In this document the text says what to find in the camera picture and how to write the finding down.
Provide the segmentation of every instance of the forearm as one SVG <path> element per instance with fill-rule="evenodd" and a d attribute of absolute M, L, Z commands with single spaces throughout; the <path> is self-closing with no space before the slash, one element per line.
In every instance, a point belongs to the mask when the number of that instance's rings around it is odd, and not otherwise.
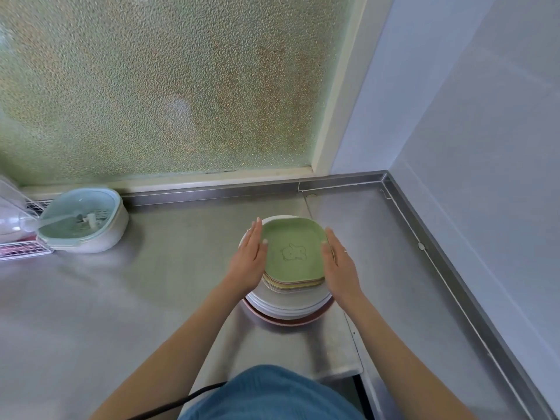
<path fill-rule="evenodd" d="M 124 420 L 187 395 L 220 328 L 242 297 L 238 292 L 229 280 L 221 282 L 90 420 Z"/>
<path fill-rule="evenodd" d="M 408 420 L 471 420 L 466 406 L 402 342 L 363 294 L 350 316 L 382 380 Z"/>

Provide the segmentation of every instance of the hand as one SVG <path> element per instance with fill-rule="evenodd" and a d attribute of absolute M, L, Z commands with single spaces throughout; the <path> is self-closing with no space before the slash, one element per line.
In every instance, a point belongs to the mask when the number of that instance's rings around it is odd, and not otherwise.
<path fill-rule="evenodd" d="M 334 300 L 343 310 L 347 311 L 352 302 L 363 295 L 358 280 L 358 272 L 354 261 L 333 231 L 327 227 L 325 232 L 329 242 L 321 244 L 321 254 L 323 256 L 326 285 Z"/>
<path fill-rule="evenodd" d="M 224 282 L 230 283 L 238 291 L 239 298 L 244 298 L 259 284 L 267 263 L 268 242 L 260 242 L 263 223 L 260 218 L 253 221 L 245 234 L 242 244 L 231 258 L 230 268 Z"/>

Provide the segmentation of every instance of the person's left hand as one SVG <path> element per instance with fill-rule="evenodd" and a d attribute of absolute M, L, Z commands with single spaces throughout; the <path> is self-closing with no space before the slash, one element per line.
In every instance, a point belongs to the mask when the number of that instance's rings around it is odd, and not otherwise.
<path fill-rule="evenodd" d="M 267 263 L 267 240 L 260 241 L 263 223 L 260 218 L 253 221 L 245 234 L 241 246 L 230 262 L 230 268 L 224 281 L 239 291 L 241 298 L 251 292 L 259 284 Z"/>

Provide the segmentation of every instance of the person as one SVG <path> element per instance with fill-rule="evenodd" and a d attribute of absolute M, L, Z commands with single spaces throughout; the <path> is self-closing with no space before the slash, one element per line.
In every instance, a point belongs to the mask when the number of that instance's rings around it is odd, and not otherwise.
<path fill-rule="evenodd" d="M 259 284 L 267 258 L 257 218 L 220 284 L 192 316 L 136 369 L 90 420 L 126 420 L 182 398 L 191 389 L 224 321 Z M 356 325 L 382 380 L 408 420 L 474 419 L 466 406 L 399 339 L 360 289 L 354 262 L 330 228 L 323 242 L 325 281 Z M 173 418 L 168 412 L 158 418 Z M 252 367 L 196 403 L 180 420 L 360 419 L 324 385 L 281 367 Z"/>

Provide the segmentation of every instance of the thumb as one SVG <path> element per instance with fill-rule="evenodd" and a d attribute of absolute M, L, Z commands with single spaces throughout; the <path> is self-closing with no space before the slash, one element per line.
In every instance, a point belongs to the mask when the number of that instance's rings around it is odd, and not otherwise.
<path fill-rule="evenodd" d="M 262 264 L 267 263 L 267 253 L 268 253 L 268 240 L 264 239 L 262 243 L 259 245 L 259 251 L 256 254 L 255 260 Z"/>
<path fill-rule="evenodd" d="M 330 250 L 330 246 L 327 242 L 321 243 L 321 255 L 323 257 L 323 265 L 326 270 L 330 270 L 333 268 L 334 258 L 332 257 L 332 251 Z"/>

